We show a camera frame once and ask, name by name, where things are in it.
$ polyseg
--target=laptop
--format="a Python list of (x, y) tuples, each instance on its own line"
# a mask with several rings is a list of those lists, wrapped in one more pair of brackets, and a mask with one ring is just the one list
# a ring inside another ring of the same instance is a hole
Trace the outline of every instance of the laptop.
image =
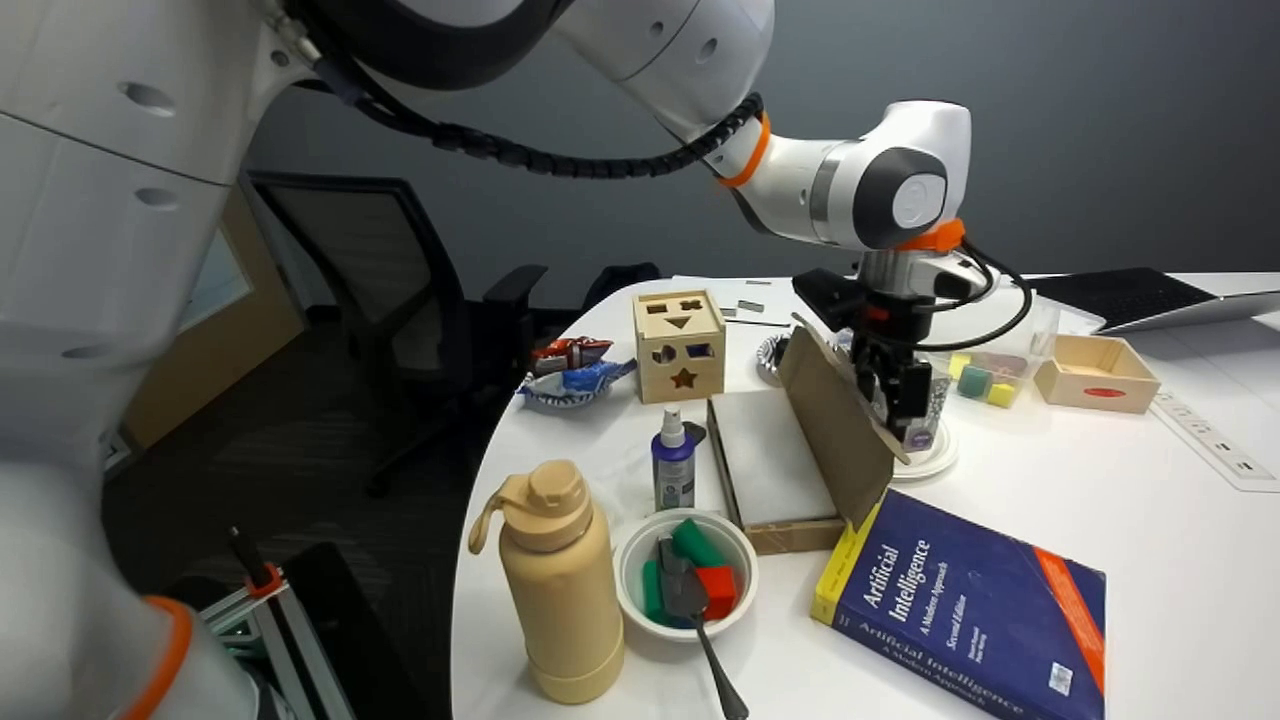
[(1243, 320), (1280, 311), (1280, 288), (1213, 295), (1152, 268), (1028, 281), (1044, 297), (1106, 320), (1098, 334)]

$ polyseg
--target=blue book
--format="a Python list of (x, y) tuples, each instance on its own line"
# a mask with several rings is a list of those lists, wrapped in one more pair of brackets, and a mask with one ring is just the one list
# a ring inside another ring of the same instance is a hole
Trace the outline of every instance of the blue book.
[(810, 615), (997, 717), (1103, 717), (1106, 577), (892, 489)]

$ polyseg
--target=wall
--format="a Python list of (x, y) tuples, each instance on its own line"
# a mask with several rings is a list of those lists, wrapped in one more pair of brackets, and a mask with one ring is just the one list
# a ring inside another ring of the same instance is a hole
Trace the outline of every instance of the wall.
[[(974, 114), (961, 215), (1024, 272), (1134, 264), (1280, 269), (1280, 5), (1225, 0), (787, 0), (758, 88), (774, 132), (856, 137), (899, 99)], [(669, 137), (557, 40), (430, 115), (589, 156), (657, 154)], [(247, 167), (410, 178), (479, 296), (521, 263), (534, 297), (575, 306), (600, 266), (783, 274), (852, 254), (755, 234), (709, 173), (567, 181), (448, 155), (334, 99), (292, 90)]]

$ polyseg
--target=white table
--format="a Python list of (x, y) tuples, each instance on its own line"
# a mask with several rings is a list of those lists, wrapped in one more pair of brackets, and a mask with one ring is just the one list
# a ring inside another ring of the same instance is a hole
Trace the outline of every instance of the white table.
[[(1280, 273), (1180, 277), (1211, 291), (1280, 283)], [(696, 286), (655, 281), (627, 288), (566, 334), (612, 338), (611, 357), (630, 357), (631, 295)], [(799, 300), (796, 307), (803, 307)], [(1167, 389), (1280, 471), (1277, 329), (1280, 314), (1129, 340)], [(754, 352), (776, 332), (730, 325), (727, 392), (765, 387), (755, 374)], [(685, 404), (684, 415), (704, 420), (704, 404)], [(904, 489), (1106, 571), (1108, 717), (1280, 716), (1274, 669), (1280, 495), (1234, 489), (1151, 413), (1055, 407), (1029, 388), (1010, 410), (952, 398), (945, 416), (960, 442), (959, 462)], [(539, 411), (517, 397), (485, 454), (467, 528), (507, 474), (552, 457), (579, 464), (613, 528), (650, 512), (648, 443), (660, 420), (660, 407), (639, 404), (632, 378), (576, 411)], [(714, 510), (723, 496), (705, 445), (698, 456), (698, 505)], [(462, 541), (458, 552), (456, 717), (721, 717), (696, 646), (655, 644), (630, 632), (622, 676), (608, 693), (577, 707), (543, 700), (525, 671), (495, 543), (475, 557)], [(826, 559), (826, 552), (762, 557), (751, 612), (716, 641), (753, 717), (989, 717), (810, 620), (809, 601)]]

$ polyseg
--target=tan water bottle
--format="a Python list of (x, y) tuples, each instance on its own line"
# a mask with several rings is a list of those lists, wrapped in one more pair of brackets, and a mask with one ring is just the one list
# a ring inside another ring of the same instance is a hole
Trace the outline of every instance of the tan water bottle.
[(495, 510), (507, 519), (498, 555), (534, 679), (557, 702), (600, 697), (625, 656), (604, 511), (568, 460), (508, 477), (471, 528), (472, 555), (484, 548)]

